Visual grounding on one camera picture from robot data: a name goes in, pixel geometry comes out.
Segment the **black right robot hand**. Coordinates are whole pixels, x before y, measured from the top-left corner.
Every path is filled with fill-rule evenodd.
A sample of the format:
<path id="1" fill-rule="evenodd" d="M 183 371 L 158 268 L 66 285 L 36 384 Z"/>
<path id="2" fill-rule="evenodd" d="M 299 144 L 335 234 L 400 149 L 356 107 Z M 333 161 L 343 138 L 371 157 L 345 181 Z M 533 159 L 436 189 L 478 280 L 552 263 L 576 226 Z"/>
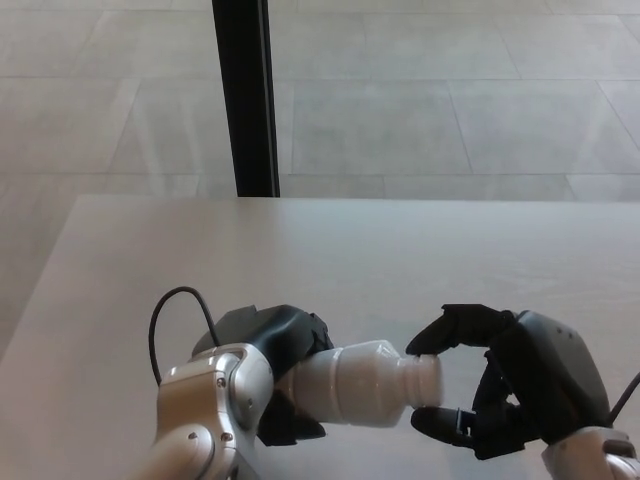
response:
<path id="1" fill-rule="evenodd" d="M 418 432 L 488 460 L 531 441 L 552 445 L 586 427 L 611 427 L 598 368 L 570 327 L 533 311 L 446 304 L 406 352 L 439 355 L 460 345 L 484 348 L 487 360 L 472 407 L 420 407 L 411 416 Z"/>

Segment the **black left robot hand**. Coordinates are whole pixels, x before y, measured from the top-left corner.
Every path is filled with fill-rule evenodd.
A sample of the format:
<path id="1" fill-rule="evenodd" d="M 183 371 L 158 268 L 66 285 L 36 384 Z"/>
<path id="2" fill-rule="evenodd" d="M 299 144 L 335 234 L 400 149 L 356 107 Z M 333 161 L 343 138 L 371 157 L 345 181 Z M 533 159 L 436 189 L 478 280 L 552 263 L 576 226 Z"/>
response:
<path id="1" fill-rule="evenodd" d="M 266 446 L 293 446 L 326 436 L 318 421 L 299 411 L 275 384 L 303 360 L 331 350 L 327 325 L 315 314 L 291 305 L 227 312 L 216 324 L 222 346 L 245 344 L 232 374 L 232 410 L 243 427 L 257 428 Z"/>

